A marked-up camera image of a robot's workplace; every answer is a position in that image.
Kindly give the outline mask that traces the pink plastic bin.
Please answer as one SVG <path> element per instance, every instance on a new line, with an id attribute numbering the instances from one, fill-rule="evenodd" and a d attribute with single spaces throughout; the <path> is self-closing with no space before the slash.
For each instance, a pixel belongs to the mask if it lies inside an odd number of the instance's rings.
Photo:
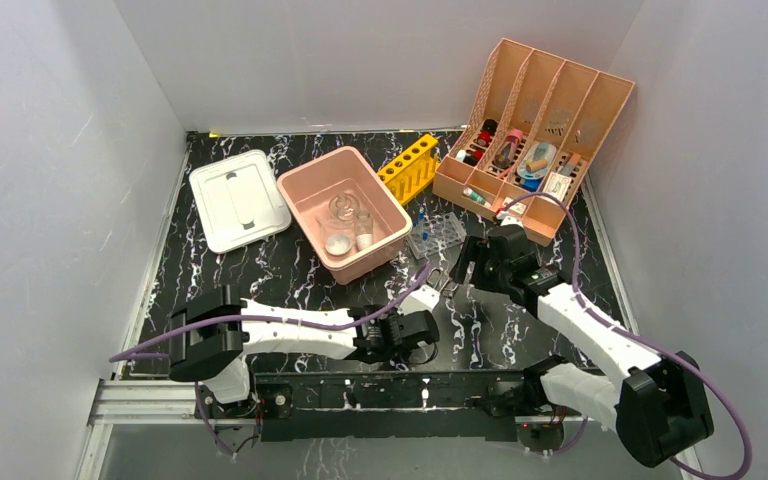
<path id="1" fill-rule="evenodd" d="M 281 174 L 277 186 L 321 264 L 341 285 L 393 260 L 412 228 L 408 213 L 351 146 Z"/>

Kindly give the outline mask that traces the clear glass bottle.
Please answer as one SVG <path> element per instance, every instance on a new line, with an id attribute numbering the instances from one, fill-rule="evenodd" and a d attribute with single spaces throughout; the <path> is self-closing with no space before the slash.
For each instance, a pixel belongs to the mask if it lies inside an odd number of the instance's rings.
<path id="1" fill-rule="evenodd" d="M 374 219 L 369 211 L 360 210 L 355 214 L 354 233 L 358 251 L 363 251 L 374 243 Z"/>

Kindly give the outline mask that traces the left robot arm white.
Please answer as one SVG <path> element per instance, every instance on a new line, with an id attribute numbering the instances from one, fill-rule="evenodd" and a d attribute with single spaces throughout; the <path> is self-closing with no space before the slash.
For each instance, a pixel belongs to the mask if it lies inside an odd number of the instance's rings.
<path id="1" fill-rule="evenodd" d="M 332 311 L 273 307 L 231 299 L 232 288 L 189 302 L 173 315 L 184 333 L 170 341 L 171 380 L 201 383 L 235 416 L 254 411 L 259 391 L 246 363 L 251 355 L 314 354 L 365 364 L 406 359 L 437 343 L 438 291 L 422 286 L 394 309 L 365 322 L 375 306 Z"/>

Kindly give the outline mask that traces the metal wire tongs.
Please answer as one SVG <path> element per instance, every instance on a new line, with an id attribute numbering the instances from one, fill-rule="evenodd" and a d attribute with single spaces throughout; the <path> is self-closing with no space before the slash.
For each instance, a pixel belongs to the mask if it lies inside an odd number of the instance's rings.
<path id="1" fill-rule="evenodd" d="M 442 267 L 432 268 L 425 284 L 436 290 L 445 299 L 453 299 L 460 288 L 460 284 L 455 282 Z"/>

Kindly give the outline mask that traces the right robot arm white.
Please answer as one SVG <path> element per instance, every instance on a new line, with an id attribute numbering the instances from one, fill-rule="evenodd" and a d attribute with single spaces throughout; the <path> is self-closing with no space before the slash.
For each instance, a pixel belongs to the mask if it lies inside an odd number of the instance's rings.
<path id="1" fill-rule="evenodd" d="M 457 284 L 507 296 L 565 336 L 595 363 L 586 372 L 553 355 L 526 368 L 513 389 L 537 414 L 569 407 L 615 432 L 628 453 L 655 467 L 712 436 L 715 427 L 694 360 L 675 358 L 628 339 L 627 330 L 594 319 L 598 308 L 579 300 L 570 275 L 540 265 L 524 231 L 514 225 L 464 240 L 449 272 Z"/>

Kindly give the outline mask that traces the clear plastic funnel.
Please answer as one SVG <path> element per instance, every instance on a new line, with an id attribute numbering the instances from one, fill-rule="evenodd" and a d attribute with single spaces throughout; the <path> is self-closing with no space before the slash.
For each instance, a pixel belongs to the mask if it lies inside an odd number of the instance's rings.
<path id="1" fill-rule="evenodd" d="M 333 235 L 342 234 L 344 232 L 344 223 L 333 217 L 318 218 L 319 234 L 321 242 L 325 244 L 329 238 Z"/>

